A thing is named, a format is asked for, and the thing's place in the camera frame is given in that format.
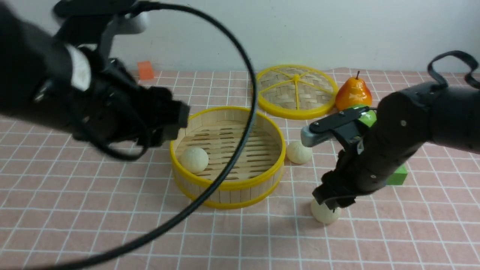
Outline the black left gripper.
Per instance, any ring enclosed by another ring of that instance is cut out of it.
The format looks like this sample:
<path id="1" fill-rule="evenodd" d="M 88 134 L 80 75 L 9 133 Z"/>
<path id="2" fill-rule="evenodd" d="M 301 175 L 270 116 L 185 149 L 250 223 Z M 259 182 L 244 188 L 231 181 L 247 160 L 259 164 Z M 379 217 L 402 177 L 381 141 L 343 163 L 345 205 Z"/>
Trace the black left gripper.
<path id="1" fill-rule="evenodd" d="M 140 86 L 118 58 L 109 60 L 107 70 L 135 89 L 113 84 L 104 76 L 96 80 L 91 103 L 81 113 L 100 139 L 107 144 L 134 141 L 144 146 L 149 135 L 149 146 L 161 147 L 187 128 L 191 108 L 175 99 L 168 88 Z"/>

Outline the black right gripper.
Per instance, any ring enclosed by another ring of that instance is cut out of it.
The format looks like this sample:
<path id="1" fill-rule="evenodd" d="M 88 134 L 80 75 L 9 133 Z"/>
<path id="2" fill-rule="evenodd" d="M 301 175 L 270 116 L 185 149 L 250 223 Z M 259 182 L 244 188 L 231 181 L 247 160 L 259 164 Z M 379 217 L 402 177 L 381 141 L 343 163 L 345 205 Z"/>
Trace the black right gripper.
<path id="1" fill-rule="evenodd" d="M 359 155 L 353 148 L 338 153 L 336 167 L 325 173 L 321 184 L 312 192 L 316 203 L 329 210 L 344 209 L 357 197 L 370 195 L 386 186 L 386 171 L 359 166 Z"/>

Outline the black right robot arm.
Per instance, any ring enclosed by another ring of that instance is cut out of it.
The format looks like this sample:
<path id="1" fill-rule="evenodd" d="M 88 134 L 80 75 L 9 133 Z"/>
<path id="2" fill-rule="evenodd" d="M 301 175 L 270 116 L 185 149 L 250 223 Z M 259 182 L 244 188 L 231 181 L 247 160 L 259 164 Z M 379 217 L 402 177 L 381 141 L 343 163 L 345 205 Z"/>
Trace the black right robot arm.
<path id="1" fill-rule="evenodd" d="M 359 120 L 369 109 L 345 109 L 320 119 L 302 131 L 312 147 L 334 137 L 343 146 L 336 167 L 322 176 L 313 191 L 318 204 L 345 208 L 355 198 L 370 195 L 424 143 L 479 154 L 479 90 L 427 82 L 393 92 L 376 108 L 376 122 Z"/>

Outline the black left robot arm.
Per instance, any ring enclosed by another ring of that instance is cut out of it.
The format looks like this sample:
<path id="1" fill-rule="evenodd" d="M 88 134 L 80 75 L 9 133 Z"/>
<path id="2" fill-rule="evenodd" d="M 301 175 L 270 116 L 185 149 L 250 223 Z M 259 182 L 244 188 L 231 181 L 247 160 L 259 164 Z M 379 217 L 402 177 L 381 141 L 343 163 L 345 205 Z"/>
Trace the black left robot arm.
<path id="1" fill-rule="evenodd" d="M 1 115 L 71 134 L 103 150 L 157 147 L 187 128 L 190 107 L 163 87 L 143 87 L 110 57 L 116 35 L 142 33 L 147 0 L 61 0 L 50 34 L 1 1 Z"/>

